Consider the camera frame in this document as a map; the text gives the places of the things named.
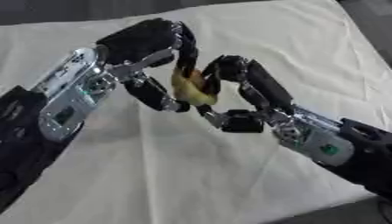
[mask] black cable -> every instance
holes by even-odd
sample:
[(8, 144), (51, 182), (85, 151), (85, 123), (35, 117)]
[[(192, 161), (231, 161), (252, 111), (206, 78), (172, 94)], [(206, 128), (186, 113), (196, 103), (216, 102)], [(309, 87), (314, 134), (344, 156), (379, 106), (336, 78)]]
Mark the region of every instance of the black cable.
[(380, 213), (381, 217), (387, 222), (388, 224), (392, 224), (391, 218), (387, 215), (386, 209), (389, 208), (392, 210), (392, 203), (388, 200), (385, 199), (378, 199), (377, 201), (377, 209), (378, 212)]

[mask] wrinkled fabric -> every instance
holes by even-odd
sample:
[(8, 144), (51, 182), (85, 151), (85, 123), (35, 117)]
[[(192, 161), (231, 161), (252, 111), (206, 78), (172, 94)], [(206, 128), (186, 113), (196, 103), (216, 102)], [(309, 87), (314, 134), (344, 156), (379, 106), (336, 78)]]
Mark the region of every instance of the wrinkled fabric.
[[(392, 73), (333, 0), (236, 3), (81, 23), (0, 27), (0, 91), (30, 87), (67, 52), (146, 18), (184, 21), (199, 68), (258, 60), (295, 102), (392, 130)], [(173, 65), (149, 72), (167, 87)], [(218, 110), (249, 105), (225, 83)], [(155, 112), (119, 87), (29, 191), (7, 224), (265, 223), (371, 194), (278, 145), (270, 129), (221, 133), (193, 109)]]

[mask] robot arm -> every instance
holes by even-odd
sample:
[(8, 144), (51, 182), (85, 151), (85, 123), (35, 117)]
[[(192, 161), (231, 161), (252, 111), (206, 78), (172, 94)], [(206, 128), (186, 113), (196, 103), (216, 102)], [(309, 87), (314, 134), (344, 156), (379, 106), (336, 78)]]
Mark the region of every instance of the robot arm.
[(241, 97), (255, 108), (218, 113), (210, 105), (197, 106), (213, 126), (226, 132), (261, 133), (267, 123), (281, 145), (392, 200), (392, 133), (346, 118), (335, 122), (299, 107), (255, 60), (221, 56), (202, 76), (208, 74), (237, 82)]
[(187, 76), (197, 59), (195, 40), (182, 23), (160, 18), (135, 24), (66, 56), (30, 90), (0, 97), (0, 213), (37, 181), (81, 131), (85, 119), (123, 84), (156, 110), (187, 111), (143, 71), (174, 60)]

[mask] table surface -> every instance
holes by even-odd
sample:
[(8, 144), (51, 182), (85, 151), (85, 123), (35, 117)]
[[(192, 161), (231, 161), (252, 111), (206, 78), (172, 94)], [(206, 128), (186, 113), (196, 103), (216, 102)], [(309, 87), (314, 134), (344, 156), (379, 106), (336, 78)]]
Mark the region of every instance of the table surface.
[[(146, 18), (184, 21), (199, 67), (261, 62), (295, 102), (392, 130), (391, 71), (333, 0), (215, 5), (159, 15), (0, 27), (0, 90), (29, 87), (64, 53)], [(170, 85), (172, 65), (149, 73)], [(225, 84), (218, 110), (246, 108)], [(264, 223), (369, 197), (261, 135), (220, 133), (193, 110), (158, 113), (119, 87), (77, 140), (5, 214), (7, 224)]]

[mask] banana peel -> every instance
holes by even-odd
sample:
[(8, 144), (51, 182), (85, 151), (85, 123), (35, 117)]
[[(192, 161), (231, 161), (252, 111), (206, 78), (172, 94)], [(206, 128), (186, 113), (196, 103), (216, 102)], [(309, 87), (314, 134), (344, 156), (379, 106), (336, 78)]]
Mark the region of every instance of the banana peel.
[(194, 69), (189, 78), (182, 75), (182, 71), (175, 68), (171, 76), (174, 96), (181, 101), (189, 102), (193, 106), (214, 105), (218, 101), (217, 95), (206, 94), (201, 91), (205, 81), (201, 71)]

